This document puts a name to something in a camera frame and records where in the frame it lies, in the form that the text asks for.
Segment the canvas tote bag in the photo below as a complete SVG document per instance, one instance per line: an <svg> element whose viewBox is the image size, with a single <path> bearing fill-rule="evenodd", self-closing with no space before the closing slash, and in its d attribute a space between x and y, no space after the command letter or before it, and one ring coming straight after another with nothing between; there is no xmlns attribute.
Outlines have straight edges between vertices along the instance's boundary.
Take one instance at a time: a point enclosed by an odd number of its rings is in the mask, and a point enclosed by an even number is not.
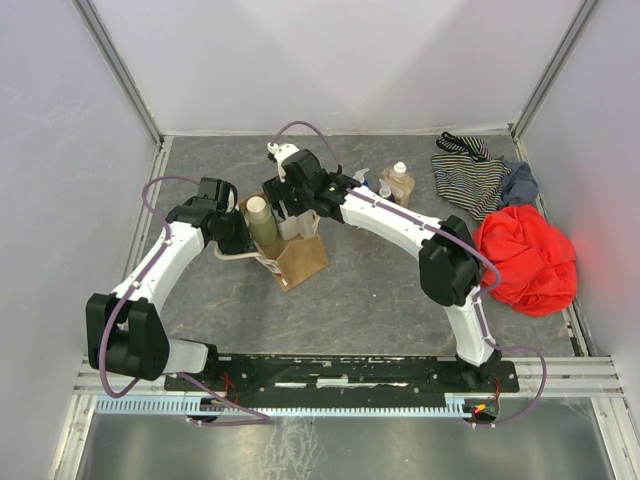
<svg viewBox="0 0 640 480"><path fill-rule="evenodd" d="M264 193L254 196L261 196L268 203ZM248 229L249 223L246 217L245 204L249 198L239 204L239 209L244 215ZM278 214L271 206L270 208L277 225ZM267 247L260 247L254 241L249 229L255 245L254 253L223 255L216 246L215 254L219 259L223 260L250 258L258 261L272 274L282 290L288 291L328 265L328 257L318 233L320 218L311 210L307 211L307 214L309 228L313 231L313 235L309 238L304 239L301 236L296 236L290 241L284 241L278 231L278 238L275 243Z"/></svg>

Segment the striped shirt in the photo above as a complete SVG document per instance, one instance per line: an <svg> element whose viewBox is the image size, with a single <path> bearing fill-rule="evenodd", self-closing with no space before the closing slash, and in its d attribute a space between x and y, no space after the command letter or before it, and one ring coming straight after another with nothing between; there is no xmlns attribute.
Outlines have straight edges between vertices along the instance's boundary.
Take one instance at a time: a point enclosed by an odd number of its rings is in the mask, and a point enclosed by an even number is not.
<svg viewBox="0 0 640 480"><path fill-rule="evenodd" d="M437 193L477 222L498 209L510 169L501 160L476 162L464 154L435 154L431 165Z"/></svg>

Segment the clear bottle white cap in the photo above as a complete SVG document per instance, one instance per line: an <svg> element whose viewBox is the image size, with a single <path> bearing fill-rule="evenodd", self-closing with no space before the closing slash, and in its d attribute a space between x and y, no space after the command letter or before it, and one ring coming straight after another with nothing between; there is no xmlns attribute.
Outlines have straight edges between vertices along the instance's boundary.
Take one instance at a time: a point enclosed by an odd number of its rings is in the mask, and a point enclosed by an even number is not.
<svg viewBox="0 0 640 480"><path fill-rule="evenodd" d="M411 193L415 188L415 180L408 171L408 167L402 161L383 170L381 178L385 180L392 189L395 196L395 203L407 208L409 206Z"/></svg>

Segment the cream cap bottle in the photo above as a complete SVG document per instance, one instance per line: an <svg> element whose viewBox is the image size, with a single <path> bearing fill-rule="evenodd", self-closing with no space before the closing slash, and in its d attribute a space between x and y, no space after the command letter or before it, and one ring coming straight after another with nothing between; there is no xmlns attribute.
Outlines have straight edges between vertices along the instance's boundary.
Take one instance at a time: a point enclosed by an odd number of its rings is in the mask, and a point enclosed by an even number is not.
<svg viewBox="0 0 640 480"><path fill-rule="evenodd" d="M276 242L278 230L271 208L261 196L250 197L246 204L246 217L254 241L260 247Z"/></svg>

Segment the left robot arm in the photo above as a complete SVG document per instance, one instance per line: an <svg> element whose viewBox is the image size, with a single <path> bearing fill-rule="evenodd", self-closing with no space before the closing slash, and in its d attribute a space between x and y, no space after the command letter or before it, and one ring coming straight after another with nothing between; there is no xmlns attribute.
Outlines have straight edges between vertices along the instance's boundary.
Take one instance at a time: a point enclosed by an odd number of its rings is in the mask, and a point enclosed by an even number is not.
<svg viewBox="0 0 640 480"><path fill-rule="evenodd" d="M253 247L238 205L236 187L203 177L196 194L160 217L162 231L141 263L108 294L93 294L86 304L89 363L103 388L108 374L139 380L202 372L208 347L168 337L160 318L165 301L186 267L208 245L224 255Z"/></svg>

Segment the blue-grey cloth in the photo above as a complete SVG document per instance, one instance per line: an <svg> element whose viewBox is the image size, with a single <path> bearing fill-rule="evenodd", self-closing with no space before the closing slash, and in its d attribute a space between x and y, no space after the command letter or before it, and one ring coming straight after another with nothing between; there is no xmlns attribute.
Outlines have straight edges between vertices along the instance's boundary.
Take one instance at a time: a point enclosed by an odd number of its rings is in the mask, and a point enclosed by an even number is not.
<svg viewBox="0 0 640 480"><path fill-rule="evenodd" d="M508 169L508 173L501 181L498 208L533 205L539 193L539 186L529 164L507 160L502 160L502 164Z"/></svg>

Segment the red cloth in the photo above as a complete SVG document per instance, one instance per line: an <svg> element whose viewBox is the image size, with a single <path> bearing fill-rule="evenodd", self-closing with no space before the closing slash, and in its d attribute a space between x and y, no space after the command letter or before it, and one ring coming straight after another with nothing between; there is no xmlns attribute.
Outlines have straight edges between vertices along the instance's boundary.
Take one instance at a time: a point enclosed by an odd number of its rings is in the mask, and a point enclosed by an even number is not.
<svg viewBox="0 0 640 480"><path fill-rule="evenodd" d="M571 241L531 205L488 215L473 234L477 250L495 267L482 285L514 311L543 317L567 308L578 291Z"/></svg>

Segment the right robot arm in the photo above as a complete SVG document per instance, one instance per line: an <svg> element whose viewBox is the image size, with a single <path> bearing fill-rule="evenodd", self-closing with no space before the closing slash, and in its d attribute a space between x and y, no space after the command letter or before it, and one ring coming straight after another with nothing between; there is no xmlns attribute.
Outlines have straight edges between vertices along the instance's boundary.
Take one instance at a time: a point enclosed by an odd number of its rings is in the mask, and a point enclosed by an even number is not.
<svg viewBox="0 0 640 480"><path fill-rule="evenodd" d="M359 227L406 251L418 262L422 291L442 306L457 357L477 368L497 357L481 304L481 264L464 221L419 215L363 186L341 169L326 171L309 150L267 145L277 175L263 183L268 202L284 216L313 212Z"/></svg>

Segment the white bottle black cap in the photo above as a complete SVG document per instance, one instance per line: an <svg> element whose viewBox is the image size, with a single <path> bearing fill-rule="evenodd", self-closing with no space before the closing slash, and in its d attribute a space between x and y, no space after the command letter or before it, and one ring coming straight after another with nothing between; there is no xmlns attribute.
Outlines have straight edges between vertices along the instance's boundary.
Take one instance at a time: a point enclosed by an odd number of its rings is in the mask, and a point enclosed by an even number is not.
<svg viewBox="0 0 640 480"><path fill-rule="evenodd" d="M290 216L282 200L279 201L278 206L280 207L280 213L277 227L284 241L290 241L296 236L306 239L313 235L313 231L309 228L307 212L298 216Z"/></svg>

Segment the striped dark garment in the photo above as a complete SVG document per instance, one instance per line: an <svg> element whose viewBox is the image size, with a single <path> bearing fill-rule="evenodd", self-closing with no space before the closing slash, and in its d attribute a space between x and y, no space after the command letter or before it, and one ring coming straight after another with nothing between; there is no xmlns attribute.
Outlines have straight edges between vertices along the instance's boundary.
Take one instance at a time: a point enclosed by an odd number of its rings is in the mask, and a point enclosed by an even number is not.
<svg viewBox="0 0 640 480"><path fill-rule="evenodd" d="M477 163L494 160L487 144L479 137L443 132L436 140L436 145L445 152L466 155Z"/></svg>

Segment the aluminium frame rail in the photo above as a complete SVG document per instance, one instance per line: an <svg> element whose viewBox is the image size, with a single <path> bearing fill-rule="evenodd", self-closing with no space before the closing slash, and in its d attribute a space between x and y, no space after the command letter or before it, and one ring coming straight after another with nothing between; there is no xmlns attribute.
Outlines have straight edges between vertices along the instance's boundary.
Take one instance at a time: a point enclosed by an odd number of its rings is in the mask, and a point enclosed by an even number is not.
<svg viewBox="0 0 640 480"><path fill-rule="evenodd" d="M486 387L445 384L451 357L329 357L225 355L221 370L244 393L269 388L303 389L416 387L420 392L461 396L487 395ZM541 391L545 397L621 397L623 388L608 357L504 358L495 374L501 392L527 398Z"/></svg>

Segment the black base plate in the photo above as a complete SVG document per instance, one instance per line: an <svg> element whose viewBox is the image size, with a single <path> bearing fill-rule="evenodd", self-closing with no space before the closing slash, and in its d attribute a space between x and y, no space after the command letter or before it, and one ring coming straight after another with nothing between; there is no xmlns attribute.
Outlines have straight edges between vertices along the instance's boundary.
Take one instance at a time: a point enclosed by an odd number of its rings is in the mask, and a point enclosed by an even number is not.
<svg viewBox="0 0 640 480"><path fill-rule="evenodd" d="M244 407L443 407L447 394L517 393L515 365L487 367L455 357L314 356L213 353L192 376Z"/></svg>

